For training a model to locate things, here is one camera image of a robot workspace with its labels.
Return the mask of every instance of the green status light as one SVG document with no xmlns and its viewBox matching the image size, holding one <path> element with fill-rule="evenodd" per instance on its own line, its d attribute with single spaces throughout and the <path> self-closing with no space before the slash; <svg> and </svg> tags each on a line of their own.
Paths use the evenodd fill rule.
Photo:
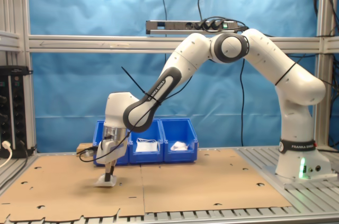
<svg viewBox="0 0 339 224">
<path fill-rule="evenodd" d="M 300 162 L 299 178 L 302 178 L 304 174 L 304 166 L 305 166 L 305 158 L 302 158 Z"/>
</svg>

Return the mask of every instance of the blue storage bin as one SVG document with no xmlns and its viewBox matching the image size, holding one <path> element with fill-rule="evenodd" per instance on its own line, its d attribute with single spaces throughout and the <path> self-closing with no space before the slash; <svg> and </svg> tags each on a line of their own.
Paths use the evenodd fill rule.
<svg viewBox="0 0 339 224">
<path fill-rule="evenodd" d="M 158 151 L 137 153 L 137 138 L 155 139 L 158 142 Z M 133 132 L 129 136 L 129 163 L 161 163 L 164 162 L 164 140 L 159 119 L 153 119 L 151 126 L 144 132 Z"/>
<path fill-rule="evenodd" d="M 198 139 L 189 118 L 160 119 L 164 134 L 164 161 L 167 163 L 194 162 L 198 157 Z M 177 142 L 188 145 L 186 151 L 172 151 Z"/>
<path fill-rule="evenodd" d="M 94 137 L 93 137 L 93 146 L 99 146 L 99 143 L 102 140 L 103 130 L 104 130 L 104 120 L 96 122 L 95 131 L 94 131 Z M 126 149 L 125 155 L 120 157 L 117 160 L 117 164 L 116 165 L 126 165 L 126 164 L 128 164 L 128 154 L 129 153 L 128 153 L 128 145 L 127 145 L 127 149 Z M 93 161 L 93 162 L 97 166 L 104 166 L 102 164 L 98 164 L 96 162 L 96 160 Z"/>
</svg>

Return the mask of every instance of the cardboard floor mat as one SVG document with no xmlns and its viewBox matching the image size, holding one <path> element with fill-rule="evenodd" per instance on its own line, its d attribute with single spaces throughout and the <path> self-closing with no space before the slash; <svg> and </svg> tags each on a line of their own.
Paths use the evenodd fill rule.
<svg viewBox="0 0 339 224">
<path fill-rule="evenodd" d="M 117 167 L 113 188 L 94 187 L 104 173 L 75 156 L 39 157 L 0 197 L 0 223 L 59 222 L 84 217 L 143 216 L 140 166 Z"/>
<path fill-rule="evenodd" d="M 145 212 L 288 207 L 232 149 L 200 150 L 195 164 L 142 166 Z"/>
</svg>

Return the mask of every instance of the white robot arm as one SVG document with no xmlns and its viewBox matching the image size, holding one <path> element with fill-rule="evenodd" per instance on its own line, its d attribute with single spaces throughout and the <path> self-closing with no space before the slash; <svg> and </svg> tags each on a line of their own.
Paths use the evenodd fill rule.
<svg viewBox="0 0 339 224">
<path fill-rule="evenodd" d="M 241 58 L 276 87 L 282 115 L 281 155 L 276 172 L 291 180 L 330 174 L 328 159 L 315 148 L 313 122 L 308 111 L 309 105 L 323 99 L 325 85 L 286 56 L 264 34 L 249 29 L 241 35 L 223 33 L 211 39 L 193 33 L 171 54 L 157 82 L 141 100 L 127 92 L 110 94 L 105 111 L 104 140 L 97 152 L 97 162 L 106 164 L 106 174 L 97 185 L 112 186 L 115 161 L 124 155 L 127 146 L 127 142 L 121 142 L 126 128 L 135 132 L 147 130 L 161 101 L 205 61 L 229 63 Z"/>
</svg>

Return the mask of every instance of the metal table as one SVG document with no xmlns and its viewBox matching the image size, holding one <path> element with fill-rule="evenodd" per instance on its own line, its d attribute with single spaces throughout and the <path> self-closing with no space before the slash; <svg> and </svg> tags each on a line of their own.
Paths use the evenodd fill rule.
<svg viewBox="0 0 339 224">
<path fill-rule="evenodd" d="M 232 148 L 262 175 L 291 204 L 283 208 L 236 209 L 220 211 L 188 211 L 149 213 L 141 217 L 117 216 L 108 218 L 81 218 L 65 224 L 110 224 L 115 222 L 134 223 L 339 223 L 339 182 L 313 182 L 299 185 L 289 185 L 283 189 L 272 176 L 263 170 L 266 166 L 274 166 L 278 162 L 277 147 L 240 147 Z M 333 165 L 339 165 L 339 154 L 323 153 Z M 37 154 L 29 158 L 24 172 L 40 156 L 74 155 Z M 0 185 L 23 164 L 24 160 L 11 160 L 10 164 L 0 171 Z M 0 195 L 10 186 L 0 191 Z M 17 224 L 56 224 L 51 222 L 31 221 Z"/>
</svg>

